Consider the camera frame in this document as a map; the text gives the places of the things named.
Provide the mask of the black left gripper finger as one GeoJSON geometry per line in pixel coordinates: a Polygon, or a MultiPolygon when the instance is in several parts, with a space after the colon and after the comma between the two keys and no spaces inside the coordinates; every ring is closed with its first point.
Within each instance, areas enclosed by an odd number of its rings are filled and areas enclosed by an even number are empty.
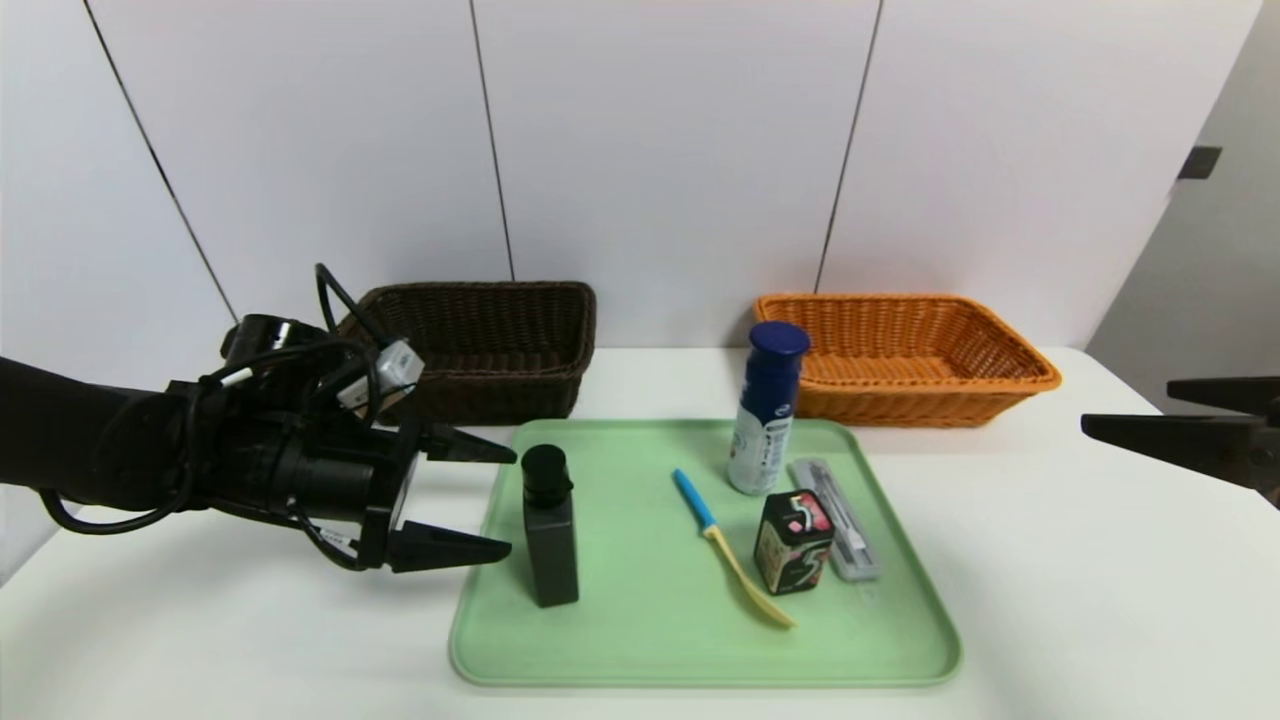
{"type": "Polygon", "coordinates": [[[500,539],[406,521],[388,537],[387,565],[393,573],[470,568],[500,562],[511,551],[500,539]]]}
{"type": "Polygon", "coordinates": [[[428,423],[419,437],[419,451],[434,462],[516,464],[509,447],[461,430],[447,423],[428,423]]]}

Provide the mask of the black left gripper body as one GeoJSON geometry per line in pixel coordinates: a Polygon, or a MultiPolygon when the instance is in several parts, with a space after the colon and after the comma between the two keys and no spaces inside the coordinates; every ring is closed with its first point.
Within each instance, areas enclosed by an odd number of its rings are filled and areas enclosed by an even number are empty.
{"type": "Polygon", "coordinates": [[[424,430],[415,416],[394,432],[357,421],[300,430],[285,441],[271,469],[271,511],[300,528],[324,559],[343,570],[388,564],[390,533],[424,430]],[[355,553],[326,539],[317,518],[358,524],[355,553]]]}

